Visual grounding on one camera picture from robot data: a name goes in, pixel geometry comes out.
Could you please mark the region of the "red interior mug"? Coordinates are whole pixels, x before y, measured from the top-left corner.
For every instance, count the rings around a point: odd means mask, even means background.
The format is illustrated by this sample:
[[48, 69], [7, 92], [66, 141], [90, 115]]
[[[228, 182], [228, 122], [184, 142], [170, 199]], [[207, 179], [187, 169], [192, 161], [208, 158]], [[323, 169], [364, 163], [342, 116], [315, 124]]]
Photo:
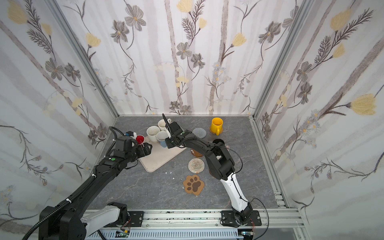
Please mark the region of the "red interior mug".
[[145, 142], [145, 137], [143, 135], [137, 135], [136, 141], [138, 142], [139, 145], [141, 145]]

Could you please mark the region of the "beige serving tray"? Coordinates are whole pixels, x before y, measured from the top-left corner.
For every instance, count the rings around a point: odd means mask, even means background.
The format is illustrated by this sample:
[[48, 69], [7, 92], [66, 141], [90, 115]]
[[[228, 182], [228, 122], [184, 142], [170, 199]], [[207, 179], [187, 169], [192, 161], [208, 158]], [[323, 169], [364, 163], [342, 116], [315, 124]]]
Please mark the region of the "beige serving tray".
[[152, 152], [149, 156], [140, 158], [140, 163], [148, 173], [152, 173], [169, 162], [178, 154], [182, 153], [185, 148], [163, 148], [158, 142], [153, 143], [149, 140], [145, 140], [145, 143], [149, 143], [153, 146]]

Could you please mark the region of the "light blue mug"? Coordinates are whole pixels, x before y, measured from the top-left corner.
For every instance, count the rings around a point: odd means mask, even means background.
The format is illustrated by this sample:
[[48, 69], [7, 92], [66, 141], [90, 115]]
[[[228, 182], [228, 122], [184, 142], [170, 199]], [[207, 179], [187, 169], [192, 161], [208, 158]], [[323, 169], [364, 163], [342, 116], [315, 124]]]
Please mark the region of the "light blue mug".
[[160, 131], [156, 134], [156, 139], [157, 141], [159, 142], [159, 144], [163, 147], [163, 148], [167, 148], [167, 143], [166, 143], [166, 139], [168, 138], [168, 133], [166, 131]]

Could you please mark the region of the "glossy brown round coaster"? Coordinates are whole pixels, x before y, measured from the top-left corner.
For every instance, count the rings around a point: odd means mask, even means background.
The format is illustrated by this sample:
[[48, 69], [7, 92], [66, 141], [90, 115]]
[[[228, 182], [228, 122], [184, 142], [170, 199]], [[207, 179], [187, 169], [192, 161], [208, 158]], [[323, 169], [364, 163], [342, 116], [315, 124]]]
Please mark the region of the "glossy brown round coaster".
[[191, 153], [192, 153], [193, 156], [195, 156], [195, 157], [197, 157], [197, 158], [200, 158], [200, 157], [203, 156], [202, 154], [200, 154], [199, 152], [197, 152], [197, 151], [195, 151], [195, 150], [193, 150], [193, 149], [191, 149]]

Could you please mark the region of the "blue woven round coaster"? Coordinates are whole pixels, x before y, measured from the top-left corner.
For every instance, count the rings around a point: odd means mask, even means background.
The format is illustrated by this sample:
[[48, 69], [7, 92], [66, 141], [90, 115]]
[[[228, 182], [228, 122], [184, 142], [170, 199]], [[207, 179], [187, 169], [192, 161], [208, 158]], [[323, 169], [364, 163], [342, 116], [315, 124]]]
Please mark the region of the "blue woven round coaster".
[[195, 128], [192, 133], [200, 139], [204, 139], [207, 136], [207, 132], [203, 128]]

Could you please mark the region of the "white mug with handle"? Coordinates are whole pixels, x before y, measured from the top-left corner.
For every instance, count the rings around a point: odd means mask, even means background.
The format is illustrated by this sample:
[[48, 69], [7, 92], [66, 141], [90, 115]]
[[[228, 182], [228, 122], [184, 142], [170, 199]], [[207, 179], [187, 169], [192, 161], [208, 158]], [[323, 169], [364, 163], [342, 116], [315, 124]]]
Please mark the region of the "white mug with handle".
[[164, 119], [158, 121], [158, 127], [160, 131], [167, 131], [166, 121]]

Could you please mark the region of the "white patterned round coaster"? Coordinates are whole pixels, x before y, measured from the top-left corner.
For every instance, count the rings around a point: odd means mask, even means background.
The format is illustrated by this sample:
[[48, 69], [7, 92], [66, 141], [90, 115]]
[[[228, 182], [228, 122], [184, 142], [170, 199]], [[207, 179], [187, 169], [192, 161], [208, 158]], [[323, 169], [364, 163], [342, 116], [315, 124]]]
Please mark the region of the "white patterned round coaster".
[[194, 159], [190, 160], [190, 162], [188, 164], [188, 168], [192, 173], [198, 174], [198, 173], [201, 173], [205, 169], [205, 163], [203, 162], [203, 160], [201, 160], [199, 158], [194, 158]]

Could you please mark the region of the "black mug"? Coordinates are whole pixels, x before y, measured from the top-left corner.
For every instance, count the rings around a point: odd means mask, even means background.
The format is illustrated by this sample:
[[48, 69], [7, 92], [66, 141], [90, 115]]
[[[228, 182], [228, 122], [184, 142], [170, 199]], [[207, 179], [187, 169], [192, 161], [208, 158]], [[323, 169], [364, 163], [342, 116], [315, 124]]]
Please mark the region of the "black mug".
[[213, 143], [214, 144], [225, 144], [225, 142], [222, 140], [222, 139], [215, 139], [215, 140], [213, 140]]

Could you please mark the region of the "yellow mug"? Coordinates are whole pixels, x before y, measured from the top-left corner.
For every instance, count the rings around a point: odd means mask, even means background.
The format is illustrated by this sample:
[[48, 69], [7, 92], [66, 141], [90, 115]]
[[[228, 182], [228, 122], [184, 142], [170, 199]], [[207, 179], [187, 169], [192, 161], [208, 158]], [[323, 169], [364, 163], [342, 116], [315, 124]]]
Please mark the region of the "yellow mug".
[[224, 121], [221, 118], [213, 118], [210, 126], [210, 132], [219, 136], [223, 132]]

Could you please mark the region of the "brown paw print coaster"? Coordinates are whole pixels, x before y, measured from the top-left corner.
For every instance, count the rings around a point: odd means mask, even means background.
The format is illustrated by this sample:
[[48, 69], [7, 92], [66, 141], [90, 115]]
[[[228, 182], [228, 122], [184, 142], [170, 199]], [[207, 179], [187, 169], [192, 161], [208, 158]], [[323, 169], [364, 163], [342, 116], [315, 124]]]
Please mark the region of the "brown paw print coaster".
[[192, 175], [186, 177], [186, 179], [183, 181], [183, 186], [187, 194], [198, 196], [204, 189], [205, 184], [203, 181], [201, 181], [198, 175]]

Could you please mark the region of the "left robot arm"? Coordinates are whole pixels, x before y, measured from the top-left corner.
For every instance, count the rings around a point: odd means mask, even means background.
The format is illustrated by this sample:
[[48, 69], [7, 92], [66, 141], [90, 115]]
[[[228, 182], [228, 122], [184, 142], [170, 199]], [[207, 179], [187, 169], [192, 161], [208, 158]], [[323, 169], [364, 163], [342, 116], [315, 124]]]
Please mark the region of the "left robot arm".
[[126, 225], [132, 218], [125, 204], [109, 203], [89, 217], [84, 213], [107, 184], [128, 169], [128, 163], [150, 155], [152, 148], [129, 136], [116, 138], [88, 179], [55, 207], [46, 207], [23, 238], [27, 240], [38, 231], [40, 240], [84, 240], [109, 224]]

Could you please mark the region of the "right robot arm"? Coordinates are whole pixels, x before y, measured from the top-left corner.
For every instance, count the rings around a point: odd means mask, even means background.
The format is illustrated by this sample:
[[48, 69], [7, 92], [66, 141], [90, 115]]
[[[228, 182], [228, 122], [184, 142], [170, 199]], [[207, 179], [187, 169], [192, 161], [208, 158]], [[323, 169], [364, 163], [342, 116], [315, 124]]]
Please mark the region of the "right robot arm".
[[186, 147], [202, 154], [208, 164], [211, 175], [220, 180], [227, 191], [235, 219], [240, 225], [248, 223], [253, 213], [251, 202], [243, 194], [237, 180], [235, 162], [224, 141], [217, 139], [207, 142], [198, 138], [189, 130], [183, 130], [178, 123], [166, 123], [166, 144], [169, 149]]

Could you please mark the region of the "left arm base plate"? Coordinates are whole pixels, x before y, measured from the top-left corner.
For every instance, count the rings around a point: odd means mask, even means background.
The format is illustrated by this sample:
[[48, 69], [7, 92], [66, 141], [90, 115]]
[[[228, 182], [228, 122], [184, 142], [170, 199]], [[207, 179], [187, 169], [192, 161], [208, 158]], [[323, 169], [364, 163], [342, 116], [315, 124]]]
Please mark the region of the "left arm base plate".
[[121, 229], [130, 229], [133, 227], [140, 228], [144, 220], [144, 211], [130, 211], [128, 212], [128, 218], [121, 226]]

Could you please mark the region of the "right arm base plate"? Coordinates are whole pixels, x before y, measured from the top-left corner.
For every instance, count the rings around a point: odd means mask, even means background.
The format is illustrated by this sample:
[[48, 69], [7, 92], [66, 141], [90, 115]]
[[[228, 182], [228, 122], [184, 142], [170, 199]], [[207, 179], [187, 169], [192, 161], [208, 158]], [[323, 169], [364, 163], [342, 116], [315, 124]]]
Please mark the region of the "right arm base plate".
[[248, 218], [242, 218], [239, 213], [233, 210], [221, 211], [220, 224], [224, 227], [259, 227], [262, 225], [261, 217], [258, 211], [253, 211]]

